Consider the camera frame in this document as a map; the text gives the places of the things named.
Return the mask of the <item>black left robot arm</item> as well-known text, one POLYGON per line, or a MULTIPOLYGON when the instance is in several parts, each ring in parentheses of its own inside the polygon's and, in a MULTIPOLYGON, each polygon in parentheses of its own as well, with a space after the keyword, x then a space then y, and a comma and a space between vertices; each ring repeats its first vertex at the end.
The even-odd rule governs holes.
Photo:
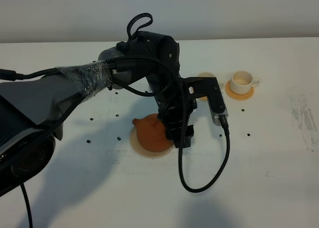
POLYGON ((104 50, 97 61, 57 67, 29 75, 0 72, 0 193, 37 175, 50 161, 63 122, 82 102, 108 89, 130 89, 148 81, 166 136, 190 145, 188 125, 197 107, 179 75, 179 45, 168 35, 136 31, 128 40, 104 50))

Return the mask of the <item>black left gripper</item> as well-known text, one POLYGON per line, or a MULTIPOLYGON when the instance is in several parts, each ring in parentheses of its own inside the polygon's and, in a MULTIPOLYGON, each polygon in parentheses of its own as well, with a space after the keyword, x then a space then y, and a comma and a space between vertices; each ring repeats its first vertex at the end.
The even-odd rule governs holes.
POLYGON ((159 108, 159 119, 166 128, 166 138, 174 141, 176 148, 180 148, 183 111, 186 111, 185 122, 185 142, 182 148, 191 146, 191 139, 194 135, 193 125, 188 125, 191 113, 197 108, 196 100, 187 98, 188 88, 185 85, 184 78, 180 79, 185 96, 185 105, 182 104, 180 89, 176 82, 173 82, 171 87, 165 92, 157 96, 157 104, 159 108))

